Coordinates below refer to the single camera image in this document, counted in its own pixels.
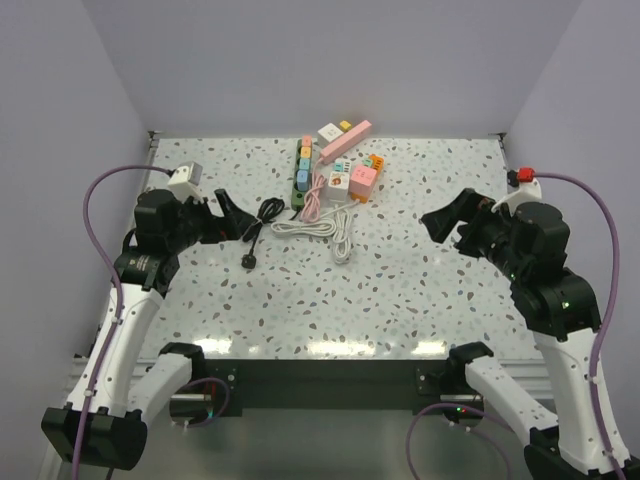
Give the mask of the orange power strip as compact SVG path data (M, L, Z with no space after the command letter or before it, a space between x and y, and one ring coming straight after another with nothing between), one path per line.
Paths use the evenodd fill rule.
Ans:
M351 198L360 203L367 203L383 169L384 159L377 155L370 155L362 164L358 164L350 174Z

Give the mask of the white power strip cartoon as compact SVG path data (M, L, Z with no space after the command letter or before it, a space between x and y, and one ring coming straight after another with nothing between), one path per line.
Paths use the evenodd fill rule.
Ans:
M326 183L326 197L336 203L347 201L350 186L352 162L337 160Z

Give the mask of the pink power strip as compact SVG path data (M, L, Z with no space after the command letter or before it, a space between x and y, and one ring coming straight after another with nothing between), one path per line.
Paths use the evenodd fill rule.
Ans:
M355 125L349 131L343 133L336 140L322 148L319 152L318 160L322 164L332 163L338 157L363 141L371 133L372 127L373 125L368 120L364 120Z

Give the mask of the white cube adapter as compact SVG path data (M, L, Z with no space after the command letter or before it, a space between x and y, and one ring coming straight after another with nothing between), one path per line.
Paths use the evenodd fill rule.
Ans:
M333 123L328 123L317 131L317 143L320 148L325 148L337 140L343 131Z

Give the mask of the pink cube plug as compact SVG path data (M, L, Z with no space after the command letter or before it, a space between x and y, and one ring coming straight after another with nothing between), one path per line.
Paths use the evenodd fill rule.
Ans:
M353 198L365 198L371 195L377 179L377 170L364 165L357 165L351 173L349 192Z

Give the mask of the yellow small plug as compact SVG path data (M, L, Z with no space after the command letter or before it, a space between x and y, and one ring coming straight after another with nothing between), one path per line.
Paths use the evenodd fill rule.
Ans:
M349 130L352 128L352 125L351 125L348 121L346 121L346 120L342 120L342 121L339 123L339 128L340 128L343 132L347 132L347 131L349 131Z

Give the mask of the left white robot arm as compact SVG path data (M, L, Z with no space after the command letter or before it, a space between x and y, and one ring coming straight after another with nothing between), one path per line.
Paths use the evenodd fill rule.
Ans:
M256 222L226 191L215 192L221 215L207 202L177 199L165 189L138 197L136 243L111 271L109 305L86 367L64 405L48 408L41 427L74 478L82 465L131 470L144 452L150 424L179 389L196 392L212 382L201 347L169 343L142 379L132 380L149 326L174 276L179 256L197 243L241 239Z

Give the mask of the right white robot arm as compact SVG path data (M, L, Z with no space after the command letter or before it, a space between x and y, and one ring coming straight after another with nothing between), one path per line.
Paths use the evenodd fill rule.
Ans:
M481 342L453 348L442 389L471 389L497 411L524 447L535 479L636 479L639 460L621 438L599 355L604 331L590 284L566 267L570 229L543 202L538 183L495 201L473 189L421 218L432 241L451 232L463 255L483 258L510 282L511 299L541 352L554 411L535 400Z

